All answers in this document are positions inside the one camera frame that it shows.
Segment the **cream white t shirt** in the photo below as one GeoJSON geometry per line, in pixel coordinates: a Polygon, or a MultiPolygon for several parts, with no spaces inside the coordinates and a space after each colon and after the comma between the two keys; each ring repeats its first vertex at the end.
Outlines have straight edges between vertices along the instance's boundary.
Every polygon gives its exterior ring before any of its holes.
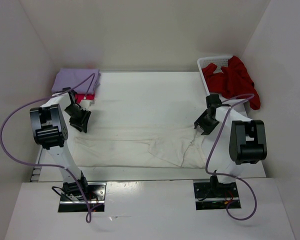
{"type": "Polygon", "coordinates": [[[204,136],[192,126],[98,126],[74,138],[80,167],[203,168],[204,136]]]}

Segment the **pink t shirt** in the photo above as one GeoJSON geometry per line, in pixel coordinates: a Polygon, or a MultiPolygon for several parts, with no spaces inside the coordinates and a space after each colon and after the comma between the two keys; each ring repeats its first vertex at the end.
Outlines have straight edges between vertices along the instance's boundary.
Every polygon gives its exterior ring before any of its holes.
{"type": "Polygon", "coordinates": [[[83,100],[93,101],[94,99],[95,99],[95,94],[87,94],[87,95],[79,94],[79,93],[75,94],[75,101],[78,104],[83,100]]]}

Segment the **lavender t shirt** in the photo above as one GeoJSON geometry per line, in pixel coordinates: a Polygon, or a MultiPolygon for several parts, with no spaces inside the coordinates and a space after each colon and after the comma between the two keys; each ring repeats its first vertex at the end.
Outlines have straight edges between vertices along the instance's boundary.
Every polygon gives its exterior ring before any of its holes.
{"type": "Polygon", "coordinates": [[[62,92],[64,88],[74,88],[81,82],[87,79],[74,91],[78,94],[94,94],[97,87],[100,85],[100,70],[95,69],[80,69],[80,68],[61,68],[57,73],[51,92],[62,92]]]}

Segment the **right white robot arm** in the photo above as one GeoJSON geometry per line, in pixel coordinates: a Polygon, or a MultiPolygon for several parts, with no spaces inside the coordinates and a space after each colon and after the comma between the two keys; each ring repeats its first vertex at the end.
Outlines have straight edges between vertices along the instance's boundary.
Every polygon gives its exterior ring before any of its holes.
{"type": "Polygon", "coordinates": [[[215,197],[231,191],[243,172],[243,164],[257,164],[267,156],[265,124],[236,111],[236,104],[222,101],[218,94],[208,95],[206,110],[194,122],[204,136],[207,150],[206,170],[211,173],[209,193],[215,197]]]}

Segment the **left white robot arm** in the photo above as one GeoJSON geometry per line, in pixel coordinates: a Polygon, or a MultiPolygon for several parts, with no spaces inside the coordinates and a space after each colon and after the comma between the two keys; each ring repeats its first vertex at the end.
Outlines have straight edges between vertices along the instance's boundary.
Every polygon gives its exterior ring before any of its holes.
{"type": "Polygon", "coordinates": [[[51,155],[62,175],[63,197],[84,200],[89,196],[88,182],[75,164],[67,140],[69,131],[64,113],[69,116],[69,125],[80,133],[87,133],[91,112],[76,103],[76,92],[69,87],[52,95],[45,104],[29,111],[34,141],[51,155]]]}

